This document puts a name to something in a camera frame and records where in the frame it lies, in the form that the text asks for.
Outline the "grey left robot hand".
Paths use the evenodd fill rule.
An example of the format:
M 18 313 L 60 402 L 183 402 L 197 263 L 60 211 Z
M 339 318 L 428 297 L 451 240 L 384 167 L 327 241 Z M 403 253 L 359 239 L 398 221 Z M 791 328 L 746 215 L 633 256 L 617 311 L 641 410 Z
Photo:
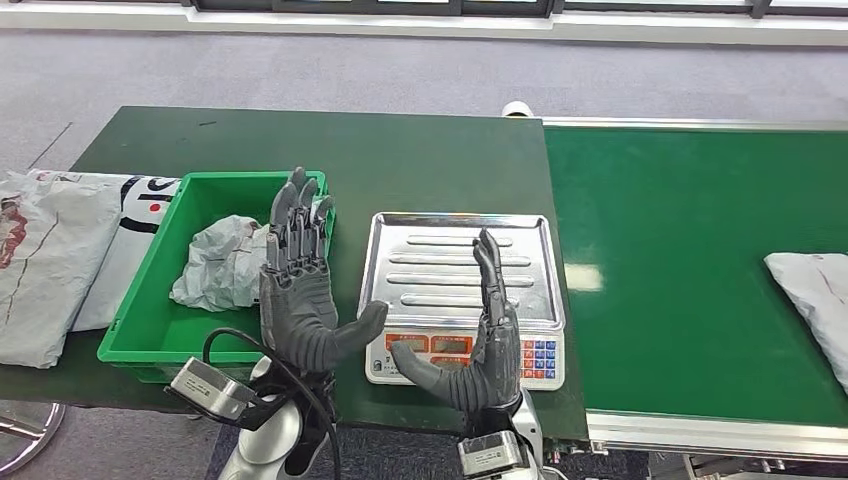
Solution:
M 332 295 L 327 261 L 330 196 L 318 181 L 295 168 L 270 209 L 266 260 L 259 273 L 261 334 L 282 360 L 304 372 L 327 372 L 375 340 L 389 306 L 375 300 L 344 325 Z

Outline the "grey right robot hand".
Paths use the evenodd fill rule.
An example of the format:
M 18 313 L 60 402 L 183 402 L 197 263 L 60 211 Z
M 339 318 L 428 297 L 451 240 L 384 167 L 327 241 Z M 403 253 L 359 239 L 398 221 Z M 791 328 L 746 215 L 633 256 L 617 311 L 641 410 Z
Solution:
M 473 241 L 473 256 L 481 275 L 482 313 L 469 364 L 445 370 L 418 358 L 407 342 L 396 341 L 390 347 L 403 376 L 467 413 L 506 408 L 521 397 L 519 322 L 507 297 L 499 246 L 488 229 Z

